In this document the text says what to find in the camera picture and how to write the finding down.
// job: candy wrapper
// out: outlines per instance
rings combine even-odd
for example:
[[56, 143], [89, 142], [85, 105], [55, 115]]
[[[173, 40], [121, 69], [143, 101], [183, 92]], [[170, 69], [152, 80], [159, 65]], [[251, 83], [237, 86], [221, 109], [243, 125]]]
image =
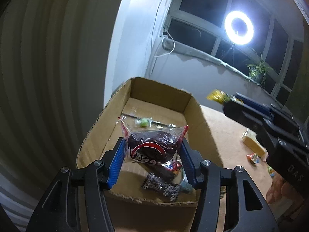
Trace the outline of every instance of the candy wrapper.
[[275, 170], [274, 170], [271, 166], [268, 166], [268, 167], [267, 167], [267, 171], [268, 171], [270, 177], [271, 177], [271, 178], [274, 178], [274, 176], [275, 176]]
[[146, 164], [149, 168], [154, 169], [155, 173], [165, 180], [172, 181], [175, 176], [182, 170], [180, 161], [168, 161], [161, 165]]
[[186, 194], [190, 194], [193, 191], [193, 187], [188, 182], [184, 169], [181, 170], [181, 173], [182, 173], [182, 181], [180, 183], [180, 190]]
[[241, 137], [242, 142], [249, 147], [253, 152], [255, 152], [261, 158], [264, 157], [266, 150], [256, 139], [256, 133], [247, 128]]
[[128, 143], [131, 159], [154, 165], [177, 161], [178, 150], [188, 126], [133, 132], [120, 118], [123, 137]]
[[260, 161], [259, 156], [256, 153], [247, 154], [247, 160], [253, 165], [259, 163]]
[[152, 118], [136, 118], [134, 123], [135, 127], [151, 127]]
[[208, 96], [207, 96], [207, 99], [208, 100], [212, 100], [212, 101], [216, 101], [220, 104], [224, 104], [225, 102], [228, 102], [230, 100], [233, 100], [233, 101], [239, 101], [241, 103], [243, 103], [242, 100], [236, 98], [235, 96], [233, 95], [228, 95], [226, 93], [224, 93], [223, 91], [221, 90], [213, 90]]
[[160, 193], [169, 198], [171, 202], [174, 202], [180, 190], [180, 185], [167, 183], [164, 179], [157, 177], [154, 173], [149, 173], [142, 188]]
[[226, 186], [221, 186], [220, 187], [220, 199], [222, 199], [227, 192], [227, 187]]

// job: human hand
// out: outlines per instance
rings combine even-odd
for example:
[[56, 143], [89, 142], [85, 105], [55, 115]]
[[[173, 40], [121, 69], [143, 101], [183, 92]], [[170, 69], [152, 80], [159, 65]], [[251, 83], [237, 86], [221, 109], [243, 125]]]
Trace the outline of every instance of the human hand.
[[268, 204], [271, 204], [275, 201], [279, 201], [282, 196], [294, 201], [302, 200], [301, 195], [291, 186], [291, 184], [286, 182], [285, 179], [276, 172], [271, 187], [267, 191], [266, 201]]

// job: yellow snack package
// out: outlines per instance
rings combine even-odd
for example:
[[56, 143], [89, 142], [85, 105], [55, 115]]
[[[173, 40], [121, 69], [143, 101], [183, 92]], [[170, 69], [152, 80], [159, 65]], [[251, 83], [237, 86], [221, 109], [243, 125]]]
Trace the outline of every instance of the yellow snack package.
[[242, 100], [239, 100], [235, 96], [228, 95], [228, 94], [226, 94], [223, 91], [218, 90], [218, 89], [213, 90], [206, 98], [208, 100], [216, 101], [220, 104], [224, 104], [225, 102], [228, 102], [230, 100], [239, 101], [239, 102], [243, 103]]
[[247, 128], [241, 137], [242, 142], [249, 147], [254, 153], [261, 158], [265, 155], [266, 150], [256, 139], [256, 133]]

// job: plant pot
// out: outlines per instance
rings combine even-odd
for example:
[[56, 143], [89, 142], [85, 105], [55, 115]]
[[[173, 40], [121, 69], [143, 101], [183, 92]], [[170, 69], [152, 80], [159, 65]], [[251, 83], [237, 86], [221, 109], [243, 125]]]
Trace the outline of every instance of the plant pot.
[[257, 84], [260, 84], [261, 82], [262, 82], [262, 80], [263, 80], [263, 74], [262, 73], [260, 73], [260, 74], [257, 74], [257, 75], [254, 75], [254, 76], [252, 76], [252, 77], [250, 77], [250, 74], [251, 74], [251, 72], [254, 70], [255, 68], [254, 67], [250, 67], [249, 68], [249, 70], [250, 70], [250, 72], [249, 72], [249, 78], [250, 79], [252, 79], [252, 80], [254, 80], [255, 82], [257, 82]]

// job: black snack packet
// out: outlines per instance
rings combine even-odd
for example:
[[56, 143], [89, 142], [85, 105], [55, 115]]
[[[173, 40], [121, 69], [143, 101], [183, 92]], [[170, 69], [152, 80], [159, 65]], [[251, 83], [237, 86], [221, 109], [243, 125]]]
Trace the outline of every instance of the black snack packet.
[[180, 185], [167, 183], [164, 179], [157, 177], [154, 173], [149, 173], [142, 185], [142, 188], [161, 193], [168, 197], [171, 202], [174, 202], [180, 190]]

